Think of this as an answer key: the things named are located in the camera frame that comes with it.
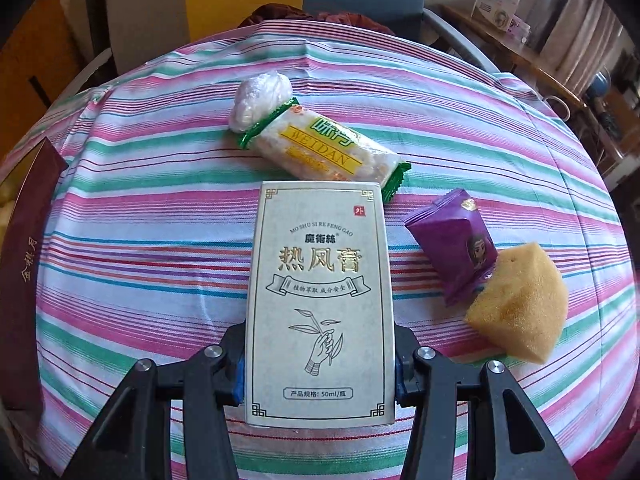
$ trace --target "chair armrest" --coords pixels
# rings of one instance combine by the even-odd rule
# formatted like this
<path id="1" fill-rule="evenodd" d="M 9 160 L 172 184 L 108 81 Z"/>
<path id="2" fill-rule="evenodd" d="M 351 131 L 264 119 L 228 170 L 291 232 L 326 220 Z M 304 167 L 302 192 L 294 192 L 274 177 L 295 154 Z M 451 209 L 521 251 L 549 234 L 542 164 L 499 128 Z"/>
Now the chair armrest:
<path id="1" fill-rule="evenodd" d="M 429 9 L 422 9 L 422 20 L 430 25 L 441 38 L 444 38 L 466 62 L 481 68 L 489 74 L 500 72 L 498 67 L 478 47 L 435 12 Z"/>
<path id="2" fill-rule="evenodd" d="M 100 54 L 94 57 L 87 66 L 85 66 L 82 71 L 73 79 L 71 83 L 69 83 L 66 88 L 62 91 L 62 93 L 58 96 L 58 98 L 53 101 L 53 106 L 59 101 L 67 99 L 73 95 L 76 95 L 82 85 L 87 82 L 87 80 L 93 75 L 93 73 L 98 70 L 102 65 L 108 62 L 111 59 L 111 49 L 105 48 Z"/>

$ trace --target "window curtain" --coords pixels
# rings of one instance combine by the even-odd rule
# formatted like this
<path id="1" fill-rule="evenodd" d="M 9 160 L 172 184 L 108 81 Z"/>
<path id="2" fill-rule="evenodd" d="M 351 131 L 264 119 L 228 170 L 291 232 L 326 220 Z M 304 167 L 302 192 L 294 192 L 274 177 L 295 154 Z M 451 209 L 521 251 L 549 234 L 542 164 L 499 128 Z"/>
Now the window curtain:
<path id="1" fill-rule="evenodd" d="M 536 0 L 535 5 L 522 18 L 531 27 L 527 46 L 540 52 L 548 40 L 560 13 L 568 0 Z"/>
<path id="2" fill-rule="evenodd" d="M 540 59 L 559 82 L 581 95 L 621 32 L 620 20 L 604 0 L 567 0 Z"/>

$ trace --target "yellow sponge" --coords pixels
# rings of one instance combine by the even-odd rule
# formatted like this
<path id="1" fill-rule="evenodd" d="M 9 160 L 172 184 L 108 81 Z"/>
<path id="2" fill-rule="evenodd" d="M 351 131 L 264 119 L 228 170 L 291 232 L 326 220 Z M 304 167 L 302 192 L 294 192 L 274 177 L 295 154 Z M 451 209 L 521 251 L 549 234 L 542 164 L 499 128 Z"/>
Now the yellow sponge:
<path id="1" fill-rule="evenodd" d="M 566 320 L 569 292 L 537 243 L 504 249 L 465 321 L 508 355 L 544 364 Z"/>

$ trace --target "bed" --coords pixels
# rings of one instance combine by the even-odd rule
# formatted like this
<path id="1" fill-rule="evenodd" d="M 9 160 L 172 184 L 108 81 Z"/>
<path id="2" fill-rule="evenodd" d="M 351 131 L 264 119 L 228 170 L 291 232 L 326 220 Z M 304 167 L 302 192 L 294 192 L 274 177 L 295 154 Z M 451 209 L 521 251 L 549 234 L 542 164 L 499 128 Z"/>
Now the bed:
<path id="1" fill-rule="evenodd" d="M 638 370 L 634 274 L 609 194 L 578 139 L 508 73 L 337 23 L 263 22 L 159 57 L 55 104 L 0 167 L 43 136 L 64 159 L 38 270 L 44 415 L 38 443 L 61 473 L 106 399 L 141 357 L 182 360 L 244 319 L 258 189 L 288 179 L 238 149 L 227 121 L 241 80 L 278 70 L 301 104 L 412 164 L 385 207 L 394 315 L 421 344 L 464 362 L 498 356 L 571 463 L 623 409 Z M 568 320 L 543 366 L 506 357 L 445 308 L 402 219 L 455 187 L 496 246 L 537 241 L 569 289 Z M 392 426 L 253 428 L 226 411 L 241 478 L 396 478 L 412 409 Z M 172 471 L 186 478 L 182 410 Z M 458 406 L 454 478 L 465 476 Z"/>

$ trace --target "brown blanket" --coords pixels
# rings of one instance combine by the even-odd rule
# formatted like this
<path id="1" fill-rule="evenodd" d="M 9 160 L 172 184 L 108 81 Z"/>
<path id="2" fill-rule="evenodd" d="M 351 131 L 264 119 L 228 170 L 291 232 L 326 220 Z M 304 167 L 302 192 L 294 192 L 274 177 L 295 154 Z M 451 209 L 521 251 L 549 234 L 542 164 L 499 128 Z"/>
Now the brown blanket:
<path id="1" fill-rule="evenodd" d="M 312 20 L 314 22 L 344 23 L 345 25 L 353 25 L 353 27 L 366 28 L 367 30 L 375 30 L 376 32 L 395 36 L 390 28 L 380 25 L 362 14 L 353 12 L 341 12 L 340 14 L 320 12 L 317 16 L 313 16 L 304 10 L 284 4 L 266 4 L 258 7 L 251 16 L 242 20 L 238 27 L 255 25 L 265 20 Z"/>

